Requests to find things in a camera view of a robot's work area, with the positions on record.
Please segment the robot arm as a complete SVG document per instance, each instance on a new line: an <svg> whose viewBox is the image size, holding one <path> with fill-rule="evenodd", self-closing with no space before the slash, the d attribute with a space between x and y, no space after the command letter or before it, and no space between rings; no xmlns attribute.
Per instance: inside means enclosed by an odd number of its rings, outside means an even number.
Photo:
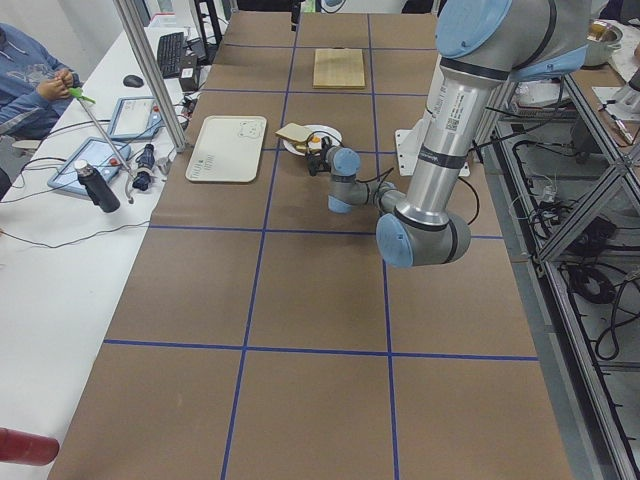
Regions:
<svg viewBox="0 0 640 480"><path fill-rule="evenodd" d="M396 267L454 262L470 245L467 222L447 203L466 162L492 91L507 80L559 77L586 56L588 1L449 1L438 18L436 48L443 74L407 192L379 180L360 182L360 157L330 147L328 208L381 211L376 242Z"/></svg>
<svg viewBox="0 0 640 480"><path fill-rule="evenodd" d="M291 14L290 14L290 24L291 30L293 32L297 31L297 28L300 23L300 16L302 13L302 0L292 0L290 2L291 6ZM316 1L315 5L320 9L321 12L334 14L339 12L343 6L346 4L345 0L326 0L326 1Z"/></svg>

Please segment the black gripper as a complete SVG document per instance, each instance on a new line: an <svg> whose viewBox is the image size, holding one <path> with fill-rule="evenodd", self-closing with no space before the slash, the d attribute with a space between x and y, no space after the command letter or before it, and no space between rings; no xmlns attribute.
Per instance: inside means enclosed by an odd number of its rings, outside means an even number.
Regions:
<svg viewBox="0 0 640 480"><path fill-rule="evenodd" d="M301 15L301 0L292 0L291 1L291 30L296 31L299 26ZM328 160L328 154L331 150L332 146L324 146L321 148L320 153L318 154L318 158L316 161L316 170L317 171L330 171L331 165Z"/></svg>

